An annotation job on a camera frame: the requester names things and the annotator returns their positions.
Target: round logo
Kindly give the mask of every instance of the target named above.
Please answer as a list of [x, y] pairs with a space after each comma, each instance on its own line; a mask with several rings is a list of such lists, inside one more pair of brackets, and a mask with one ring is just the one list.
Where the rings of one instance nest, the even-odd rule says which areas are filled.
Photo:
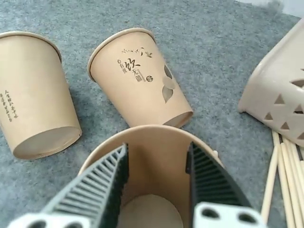
[[147, 80], [147, 82], [151, 82], [151, 81], [153, 81], [153, 77], [152, 76], [147, 76], [146, 80]]

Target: tipped cup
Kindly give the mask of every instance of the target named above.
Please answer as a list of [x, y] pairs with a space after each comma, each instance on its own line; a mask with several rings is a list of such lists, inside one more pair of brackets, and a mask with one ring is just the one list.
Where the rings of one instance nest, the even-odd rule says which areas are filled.
[[0, 34], [0, 127], [21, 159], [57, 153], [81, 136], [60, 52], [42, 36]]
[[91, 55], [88, 73], [130, 127], [181, 127], [193, 115], [148, 30], [130, 28], [106, 39]]
[[[79, 175], [102, 156], [127, 143], [129, 180], [122, 195], [119, 224], [131, 227], [140, 222], [142, 228], [149, 228], [149, 224], [163, 227], [171, 221], [168, 228], [188, 228], [190, 176], [185, 169], [191, 142], [206, 150], [221, 164], [217, 154], [193, 134], [171, 126], [144, 125], [124, 130], [100, 144], [89, 155]], [[151, 195], [163, 199], [153, 197], [154, 203], [151, 203]], [[140, 213], [139, 207], [142, 208], [141, 213], [146, 213], [141, 218], [136, 216]], [[163, 213], [149, 214], [150, 208], [160, 208]]]

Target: cup rim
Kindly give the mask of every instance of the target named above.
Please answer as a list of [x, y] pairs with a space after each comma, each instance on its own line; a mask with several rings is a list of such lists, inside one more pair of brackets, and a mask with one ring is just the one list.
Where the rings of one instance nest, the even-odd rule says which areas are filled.
[[98, 54], [98, 52], [104, 47], [106, 46], [107, 44], [109, 44], [110, 42], [112, 42], [113, 40], [115, 40], [116, 38], [118, 37], [121, 37], [123, 35], [126, 35], [126, 34], [129, 34], [129, 33], [132, 33], [132, 32], [143, 32], [143, 33], [147, 33], [148, 35], [151, 36], [151, 38], [154, 40], [154, 42], [156, 43], [156, 40], [155, 40], [155, 37], [153, 35], [153, 33], [145, 28], [128, 28], [128, 29], [125, 29], [125, 30], [122, 30], [122, 31], [119, 31], [115, 34], [113, 34], [112, 36], [110, 36], [109, 38], [105, 39], [100, 45], [98, 45], [95, 50], [93, 51], [93, 53], [91, 54], [90, 58], [89, 58], [89, 61], [88, 61], [88, 64], [87, 64], [87, 72], [89, 74], [89, 77], [91, 78], [92, 81], [96, 82], [92, 75], [91, 75], [91, 65], [92, 65], [92, 62], [95, 58], [95, 56]]
[[198, 138], [197, 136], [191, 134], [190, 132], [187, 132], [185, 130], [182, 130], [180, 128], [176, 128], [176, 127], [172, 127], [172, 126], [167, 126], [167, 125], [157, 125], [157, 124], [149, 124], [149, 125], [140, 125], [140, 126], [136, 126], [136, 127], [131, 127], [128, 129], [125, 129], [117, 134], [112, 135], [110, 138], [106, 139], [105, 141], [103, 141], [101, 144], [99, 144], [90, 154], [89, 156], [86, 158], [85, 162], [82, 164], [79, 172], [78, 172], [78, 176], [81, 175], [91, 164], [92, 159], [98, 154], [99, 150], [102, 149], [105, 145], [107, 145], [108, 143], [110, 143], [111, 141], [115, 140], [115, 138], [120, 137], [122, 135], [125, 134], [129, 134], [132, 132], [136, 132], [138, 130], [141, 130], [143, 128], [154, 128], [154, 129], [169, 129], [175, 132], [180, 132], [186, 136], [191, 137], [192, 139], [196, 140], [197, 142], [200, 143], [200, 146], [202, 146], [221, 166], [224, 167], [222, 161], [219, 159], [219, 157], [216, 155], [216, 153], [214, 152], [213, 149], [211, 149], [210, 146], [208, 146], [204, 141], [202, 141], [200, 138]]
[[12, 37], [12, 36], [26, 36], [26, 37], [33, 37], [33, 38], [37, 38], [37, 39], [41, 39], [45, 42], [47, 42], [49, 45], [51, 45], [55, 51], [57, 52], [58, 54], [58, 57], [60, 59], [60, 62], [62, 63], [62, 57], [61, 57], [61, 54], [60, 54], [60, 51], [59, 49], [57, 48], [57, 46], [52, 42], [50, 41], [49, 39], [41, 36], [41, 35], [38, 35], [36, 33], [33, 33], [33, 32], [25, 32], [25, 31], [8, 31], [8, 32], [3, 32], [3, 33], [0, 33], [0, 39], [1, 38], [5, 38], [5, 37]]

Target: triangular cutout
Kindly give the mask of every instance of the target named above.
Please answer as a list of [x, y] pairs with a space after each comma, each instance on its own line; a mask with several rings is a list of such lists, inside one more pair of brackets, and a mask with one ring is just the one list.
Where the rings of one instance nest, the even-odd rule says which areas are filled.
[[302, 88], [304, 86], [304, 79], [296, 80], [296, 81], [293, 81], [291, 83], [296, 85], [297, 87]]
[[287, 124], [287, 122], [285, 122], [282, 127], [281, 127], [282, 130], [289, 130], [289, 126]]
[[285, 102], [284, 102], [284, 100], [283, 100], [283, 97], [282, 97], [281, 95], [279, 95], [279, 96], [277, 97], [277, 99], [276, 99], [276, 101], [275, 101], [275, 104], [277, 104], [277, 105], [284, 105], [284, 104], [285, 104]]
[[298, 137], [298, 139], [304, 140], [304, 133], [302, 133], [302, 134]]
[[299, 104], [299, 106], [297, 106], [297, 108], [294, 110], [294, 113], [296, 114], [303, 114], [303, 109], [302, 106]]
[[265, 120], [273, 120], [272, 115], [270, 113], [267, 113]]

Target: chinese characters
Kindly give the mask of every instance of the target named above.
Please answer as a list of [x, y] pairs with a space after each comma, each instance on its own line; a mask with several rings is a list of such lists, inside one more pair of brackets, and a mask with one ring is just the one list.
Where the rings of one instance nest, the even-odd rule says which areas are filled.
[[12, 122], [12, 118], [18, 118], [16, 114], [16, 108], [7, 90], [5, 90], [5, 94], [0, 94], [0, 101], [5, 109], [6, 115], [8, 116], [10, 122]]
[[149, 58], [152, 58], [152, 52], [149, 52], [149, 51], [146, 51], [143, 47], [141, 47], [140, 49], [123, 49], [122, 53], [140, 53], [141, 56], [146, 56], [146, 57], [149, 57]]
[[128, 61], [129, 62], [125, 62], [124, 64], [125, 64], [125, 67], [129, 70], [129, 71], [131, 71], [135, 66], [137, 66], [137, 67], [140, 67], [141, 65], [140, 64], [135, 64], [135, 59], [128, 59]]

